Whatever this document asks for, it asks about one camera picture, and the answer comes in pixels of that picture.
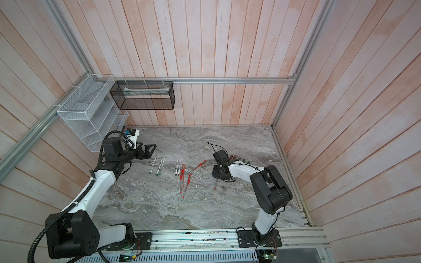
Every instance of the wooden wall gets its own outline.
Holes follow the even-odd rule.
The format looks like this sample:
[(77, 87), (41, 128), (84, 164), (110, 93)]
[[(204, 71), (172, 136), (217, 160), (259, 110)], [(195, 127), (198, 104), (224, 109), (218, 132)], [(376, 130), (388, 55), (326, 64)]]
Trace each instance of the wooden wall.
[(276, 128), (338, 262), (421, 259), (420, 14), (338, 1)]
[[(115, 77), (287, 77), (325, 0), (57, 0), (94, 71)], [(269, 124), (285, 85), (175, 85), (130, 125)]]
[[(0, 1), (0, 158), (84, 74), (42, 0)], [(26, 262), (45, 219), (87, 183), (96, 158), (61, 121), (0, 185), (0, 254)], [(45, 239), (36, 259), (48, 262)]]

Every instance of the metal mesh basket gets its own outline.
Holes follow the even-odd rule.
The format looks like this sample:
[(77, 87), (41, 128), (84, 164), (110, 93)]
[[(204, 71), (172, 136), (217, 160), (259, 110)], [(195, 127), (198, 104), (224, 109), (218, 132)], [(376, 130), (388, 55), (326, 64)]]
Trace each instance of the metal mesh basket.
[(106, 82), (98, 82), (89, 75), (67, 98), (57, 113), (64, 120), (89, 120), (113, 84), (112, 76)]
[(114, 84), (110, 77), (96, 82), (89, 75), (57, 111), (90, 151), (99, 151), (110, 130), (122, 130), (128, 111), (122, 114), (114, 100), (106, 98)]
[(171, 81), (116, 81), (110, 90), (119, 109), (174, 109)]

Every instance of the white mesh shelf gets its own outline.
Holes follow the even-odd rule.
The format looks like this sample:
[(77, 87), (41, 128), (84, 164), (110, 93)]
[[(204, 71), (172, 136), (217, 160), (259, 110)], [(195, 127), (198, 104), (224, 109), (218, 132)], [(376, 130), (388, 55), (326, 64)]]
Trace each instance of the white mesh shelf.
[(120, 112), (113, 99), (106, 95), (114, 84), (96, 82), (89, 75), (58, 109), (58, 114), (90, 151), (99, 151), (110, 130), (122, 130), (128, 111)]

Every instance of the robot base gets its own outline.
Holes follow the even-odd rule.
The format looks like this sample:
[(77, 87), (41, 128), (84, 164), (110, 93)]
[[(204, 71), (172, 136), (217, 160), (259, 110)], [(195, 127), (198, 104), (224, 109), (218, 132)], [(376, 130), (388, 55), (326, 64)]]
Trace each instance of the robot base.
[(238, 246), (239, 247), (256, 247), (257, 245), (262, 247), (281, 247), (282, 242), (279, 236), (279, 231), (273, 229), (271, 232), (265, 235), (264, 239), (260, 242), (256, 238), (255, 230), (238, 230)]
[[(135, 232), (136, 239), (135, 242), (140, 241), (140, 249), (141, 250), (149, 250), (151, 249), (151, 240), (152, 240), (152, 233), (150, 232)], [(137, 251), (138, 247), (135, 244), (130, 251)], [(121, 251), (124, 250), (121, 246), (118, 244), (110, 244), (109, 248), (106, 248), (107, 251)]]

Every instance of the marble tabletop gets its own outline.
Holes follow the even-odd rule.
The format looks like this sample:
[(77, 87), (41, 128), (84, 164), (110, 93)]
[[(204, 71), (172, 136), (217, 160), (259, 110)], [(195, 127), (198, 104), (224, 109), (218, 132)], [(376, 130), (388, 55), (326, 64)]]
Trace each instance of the marble tabletop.
[[(117, 223), (131, 223), (138, 231), (251, 227), (260, 208), (252, 185), (241, 179), (218, 180), (214, 190), (211, 173), (216, 162), (207, 142), (253, 165), (274, 165), (290, 185), (267, 126), (141, 128), (138, 141), (157, 144), (157, 149), (151, 159), (133, 161), (131, 169), (107, 191), (93, 215), (97, 227)], [(158, 164), (165, 157), (161, 176), (155, 175), (158, 164), (149, 174), (155, 156)], [(180, 178), (174, 175), (177, 157), (183, 157), (186, 171), (206, 160), (193, 172), (185, 198), (180, 194)], [(275, 226), (304, 226), (295, 199)]]

